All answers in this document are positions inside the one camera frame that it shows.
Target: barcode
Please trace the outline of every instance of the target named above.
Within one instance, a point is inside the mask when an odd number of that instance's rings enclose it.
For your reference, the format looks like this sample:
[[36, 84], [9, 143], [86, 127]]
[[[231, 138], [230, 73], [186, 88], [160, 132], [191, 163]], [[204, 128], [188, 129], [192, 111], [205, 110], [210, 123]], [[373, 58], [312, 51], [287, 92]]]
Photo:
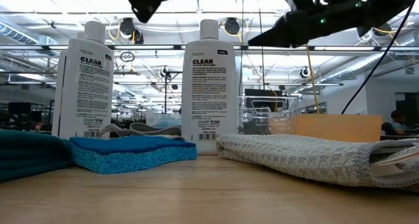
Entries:
[[98, 138], [99, 132], [84, 132], [84, 138]]
[[220, 134], [199, 134], [198, 141], [215, 141]]

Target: wooden table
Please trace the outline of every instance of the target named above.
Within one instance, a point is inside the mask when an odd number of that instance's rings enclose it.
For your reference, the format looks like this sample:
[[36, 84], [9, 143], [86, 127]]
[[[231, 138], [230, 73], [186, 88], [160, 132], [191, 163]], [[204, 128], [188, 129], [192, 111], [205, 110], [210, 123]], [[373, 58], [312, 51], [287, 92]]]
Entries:
[[130, 174], [70, 168], [2, 183], [0, 223], [419, 223], [419, 195], [199, 157]]

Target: blue sponge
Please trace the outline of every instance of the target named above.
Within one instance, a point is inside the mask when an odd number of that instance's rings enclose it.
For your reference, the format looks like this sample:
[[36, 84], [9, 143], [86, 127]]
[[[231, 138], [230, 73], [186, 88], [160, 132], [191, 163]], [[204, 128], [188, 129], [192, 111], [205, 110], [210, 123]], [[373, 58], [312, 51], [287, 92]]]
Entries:
[[196, 145], [160, 136], [128, 136], [112, 140], [70, 138], [73, 160], [99, 174], [135, 172], [168, 162], [197, 158]]

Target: white wall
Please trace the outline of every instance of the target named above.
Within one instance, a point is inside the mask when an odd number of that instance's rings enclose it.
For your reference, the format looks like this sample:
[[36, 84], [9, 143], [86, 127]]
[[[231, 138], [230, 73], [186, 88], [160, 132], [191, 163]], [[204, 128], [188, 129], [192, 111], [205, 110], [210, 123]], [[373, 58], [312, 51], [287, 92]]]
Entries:
[[40, 88], [39, 85], [30, 85], [29, 90], [22, 90], [20, 86], [0, 86], [0, 102], [31, 102], [49, 105], [54, 99], [53, 88]]
[[382, 115], [384, 122], [391, 122], [397, 93], [417, 93], [419, 81], [413, 79], [371, 78], [366, 86], [367, 108], [370, 115]]
[[[327, 103], [328, 114], [340, 114], [350, 98], [365, 80], [364, 74], [358, 75], [356, 80], [342, 81], [343, 86], [326, 86], [318, 96], [318, 103]], [[299, 101], [299, 108], [314, 105], [313, 96], [303, 96]], [[353, 100], [345, 114], [367, 114], [367, 95], [365, 88]]]

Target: bottle cap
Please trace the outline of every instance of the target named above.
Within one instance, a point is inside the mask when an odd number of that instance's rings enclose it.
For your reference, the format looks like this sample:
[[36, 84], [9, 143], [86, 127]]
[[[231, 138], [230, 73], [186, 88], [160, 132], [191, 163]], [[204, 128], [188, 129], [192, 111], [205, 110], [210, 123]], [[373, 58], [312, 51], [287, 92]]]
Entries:
[[105, 42], [105, 26], [99, 22], [89, 21], [84, 27], [84, 39], [97, 41], [101, 44]]
[[200, 39], [218, 40], [218, 29], [217, 20], [202, 20], [200, 24]]

